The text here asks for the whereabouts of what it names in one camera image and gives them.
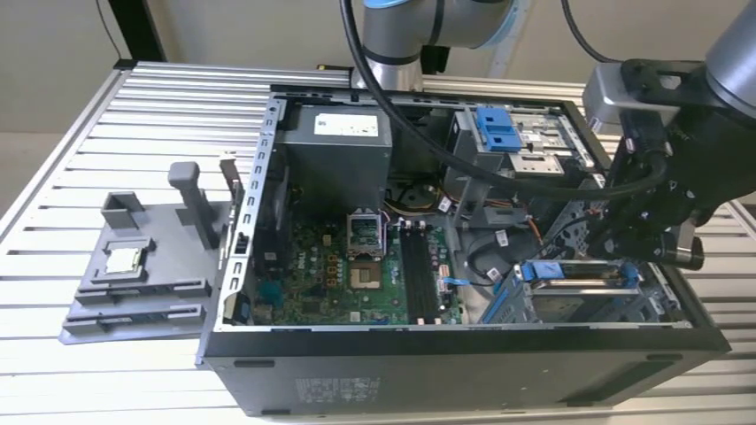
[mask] motherboard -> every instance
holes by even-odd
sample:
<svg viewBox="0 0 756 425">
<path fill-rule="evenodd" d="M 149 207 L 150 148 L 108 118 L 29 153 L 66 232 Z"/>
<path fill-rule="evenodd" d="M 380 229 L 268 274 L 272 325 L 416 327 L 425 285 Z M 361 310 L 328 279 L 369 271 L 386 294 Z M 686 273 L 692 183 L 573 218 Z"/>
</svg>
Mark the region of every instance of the motherboard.
<svg viewBox="0 0 756 425">
<path fill-rule="evenodd" d="M 429 323 L 461 323 L 456 288 L 442 284 L 450 254 L 441 228 L 420 228 L 409 221 L 392 225 L 381 215 L 374 217 L 352 214 L 346 225 L 294 224 L 285 269 L 272 270 L 257 285 L 254 324 L 405 325 L 417 324 L 420 316 Z M 410 246 L 401 235 L 408 229 Z M 353 246 L 372 255 L 356 254 Z M 369 246 L 380 246 L 380 251 Z M 404 259 L 418 257 L 417 248 L 424 250 L 420 262 L 404 264 Z M 418 308 L 425 309 L 420 315 Z"/>
</svg>

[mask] ram slot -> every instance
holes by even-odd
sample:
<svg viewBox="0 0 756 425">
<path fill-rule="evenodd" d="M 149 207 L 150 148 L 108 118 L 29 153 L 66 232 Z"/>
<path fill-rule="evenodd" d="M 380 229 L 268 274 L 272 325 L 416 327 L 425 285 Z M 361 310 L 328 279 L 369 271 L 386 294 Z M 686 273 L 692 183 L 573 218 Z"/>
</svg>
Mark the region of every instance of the ram slot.
<svg viewBox="0 0 756 425">
<path fill-rule="evenodd" d="M 409 323 L 433 324 L 438 319 L 438 298 L 425 232 L 418 228 L 404 228 L 400 231 L 398 241 Z"/>
</svg>

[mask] slotted metal surface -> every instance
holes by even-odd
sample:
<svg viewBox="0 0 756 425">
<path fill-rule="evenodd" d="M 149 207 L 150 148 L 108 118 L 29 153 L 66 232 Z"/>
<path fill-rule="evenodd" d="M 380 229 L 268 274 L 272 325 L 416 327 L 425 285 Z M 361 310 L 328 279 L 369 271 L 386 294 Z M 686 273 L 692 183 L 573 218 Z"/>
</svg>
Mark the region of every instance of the slotted metal surface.
<svg viewBox="0 0 756 425">
<path fill-rule="evenodd" d="M 154 340 L 64 346 L 57 340 L 112 190 L 145 204 L 180 202 L 170 162 L 200 164 L 208 198 L 225 199 L 216 157 L 234 151 L 248 172 L 270 83 L 345 86 L 341 72 L 141 64 L 109 76 L 8 215 L 0 220 L 0 419 L 254 423 L 216 375 L 193 369 L 197 342 Z M 428 77 L 428 91 L 540 97 L 580 105 L 582 86 Z M 616 138 L 601 137 L 608 151 Z M 686 272 L 732 353 L 613 410 L 462 412 L 342 418 L 530 424 L 690 424 L 756 421 L 756 226 L 737 203 L 698 230 L 709 257 Z M 334 421 L 337 418 L 317 419 Z"/>
</svg>

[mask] green circuit board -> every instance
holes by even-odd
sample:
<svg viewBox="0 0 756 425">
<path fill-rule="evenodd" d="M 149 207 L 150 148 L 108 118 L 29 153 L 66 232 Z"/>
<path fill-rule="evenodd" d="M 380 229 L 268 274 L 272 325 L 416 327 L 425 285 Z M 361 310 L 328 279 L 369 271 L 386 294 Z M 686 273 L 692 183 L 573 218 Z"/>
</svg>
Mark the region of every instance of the green circuit board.
<svg viewBox="0 0 756 425">
<path fill-rule="evenodd" d="M 432 267 L 433 277 L 437 279 L 438 265 L 450 266 L 440 229 L 429 232 L 428 241 L 434 258 L 434 263 L 428 264 L 428 267 Z M 292 242 L 285 277 L 278 281 L 261 282 L 260 291 L 264 296 L 262 300 L 260 297 L 254 300 L 253 307 L 256 324 L 408 324 L 401 247 L 396 227 L 388 227 L 386 253 L 380 261 L 349 261 L 346 229 L 336 223 L 294 224 Z M 461 322 L 456 296 L 450 297 L 450 308 L 440 317 L 444 323 Z"/>
</svg>

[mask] beige wall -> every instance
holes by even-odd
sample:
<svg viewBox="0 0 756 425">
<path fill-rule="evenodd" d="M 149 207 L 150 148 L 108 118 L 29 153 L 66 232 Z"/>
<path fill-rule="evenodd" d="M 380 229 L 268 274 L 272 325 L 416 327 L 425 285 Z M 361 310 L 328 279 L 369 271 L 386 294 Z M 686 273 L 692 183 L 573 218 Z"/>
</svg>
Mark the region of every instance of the beige wall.
<svg viewBox="0 0 756 425">
<path fill-rule="evenodd" d="M 0 0 L 0 131 L 64 132 L 116 59 L 94 0 Z"/>
<path fill-rule="evenodd" d="M 585 82 L 596 62 L 564 22 L 558 0 L 530 0 L 506 78 Z M 702 59 L 748 0 L 570 0 L 574 21 L 610 58 Z"/>
<path fill-rule="evenodd" d="M 361 3 L 353 0 L 360 26 Z M 170 60 L 293 69 L 352 64 L 336 0 L 150 0 L 150 9 Z M 453 51 L 448 73 L 482 76 L 490 58 L 490 50 Z"/>
<path fill-rule="evenodd" d="M 505 76 L 584 81 L 593 63 L 568 33 L 558 1 L 530 2 Z M 572 2 L 585 37 L 617 58 L 701 58 L 745 4 Z M 150 8 L 170 60 L 300 69 L 350 64 L 336 0 L 150 0 Z M 360 18 L 361 6 L 356 11 Z M 490 58 L 489 50 L 453 50 L 446 74 L 484 76 Z M 64 132 L 114 60 L 94 0 L 0 0 L 0 131 Z"/>
</svg>

